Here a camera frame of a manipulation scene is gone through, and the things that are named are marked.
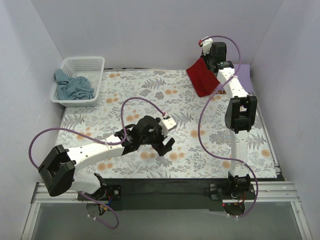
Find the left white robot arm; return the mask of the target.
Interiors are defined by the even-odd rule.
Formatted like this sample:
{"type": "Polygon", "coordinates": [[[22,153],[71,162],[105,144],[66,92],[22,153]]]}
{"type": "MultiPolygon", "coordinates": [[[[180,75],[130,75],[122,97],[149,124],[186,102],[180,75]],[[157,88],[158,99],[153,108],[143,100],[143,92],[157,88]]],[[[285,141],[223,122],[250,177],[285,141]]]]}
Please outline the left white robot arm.
{"type": "Polygon", "coordinates": [[[99,175],[85,176],[80,171],[108,158],[120,157],[137,151],[142,145],[150,145],[159,156],[172,150],[175,142],[164,140],[177,127],[171,117],[153,118],[144,116],[136,124],[109,136],[104,143],[91,143],[65,149],[62,145],[52,148],[38,168],[42,181],[51,197],[57,197],[68,190],[84,192],[95,200],[106,196],[106,181],[99,175]]]}

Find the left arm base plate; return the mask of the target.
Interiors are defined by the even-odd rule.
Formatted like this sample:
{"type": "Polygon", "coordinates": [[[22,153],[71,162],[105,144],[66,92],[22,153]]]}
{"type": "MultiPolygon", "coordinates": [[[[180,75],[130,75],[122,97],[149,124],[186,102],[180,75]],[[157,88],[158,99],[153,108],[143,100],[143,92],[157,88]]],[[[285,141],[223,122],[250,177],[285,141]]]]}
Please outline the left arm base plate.
{"type": "Polygon", "coordinates": [[[84,193],[86,196],[95,199],[97,201],[119,201],[122,196],[121,185],[107,185],[100,187],[93,194],[84,193]]]}

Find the red t shirt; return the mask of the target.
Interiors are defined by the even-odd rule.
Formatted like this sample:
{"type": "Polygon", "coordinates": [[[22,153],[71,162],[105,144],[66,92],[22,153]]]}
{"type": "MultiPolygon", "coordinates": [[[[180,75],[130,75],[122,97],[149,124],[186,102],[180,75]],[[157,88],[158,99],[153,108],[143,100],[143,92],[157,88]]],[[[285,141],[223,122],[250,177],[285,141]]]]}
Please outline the red t shirt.
{"type": "Polygon", "coordinates": [[[208,70],[202,57],[189,67],[186,72],[199,97],[211,95],[220,84],[216,76],[208,70]]]}

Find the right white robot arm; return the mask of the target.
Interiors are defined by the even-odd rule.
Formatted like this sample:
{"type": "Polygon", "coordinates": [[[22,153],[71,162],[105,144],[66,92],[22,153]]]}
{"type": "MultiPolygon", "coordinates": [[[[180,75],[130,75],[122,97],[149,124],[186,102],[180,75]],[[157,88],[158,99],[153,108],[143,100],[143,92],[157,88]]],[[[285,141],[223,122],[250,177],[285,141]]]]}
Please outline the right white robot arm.
{"type": "Polygon", "coordinates": [[[214,42],[209,38],[201,40],[199,46],[207,69],[215,75],[229,98],[224,122],[230,134],[232,160],[227,180],[211,184],[209,190],[213,199],[223,196],[237,199],[244,196],[251,186],[250,170],[246,164],[249,133],[255,123],[258,100],[249,95],[238,80],[234,65],[227,61],[224,42],[214,42]]]}

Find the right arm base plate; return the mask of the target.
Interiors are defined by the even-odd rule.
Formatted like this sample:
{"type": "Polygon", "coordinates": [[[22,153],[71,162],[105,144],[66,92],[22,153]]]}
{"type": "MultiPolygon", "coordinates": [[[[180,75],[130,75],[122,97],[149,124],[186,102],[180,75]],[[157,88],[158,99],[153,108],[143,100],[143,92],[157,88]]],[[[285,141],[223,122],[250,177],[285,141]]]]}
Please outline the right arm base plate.
{"type": "Polygon", "coordinates": [[[256,196],[254,186],[251,184],[247,191],[231,191],[227,184],[210,184],[205,193],[212,200],[253,200],[256,196]]]}

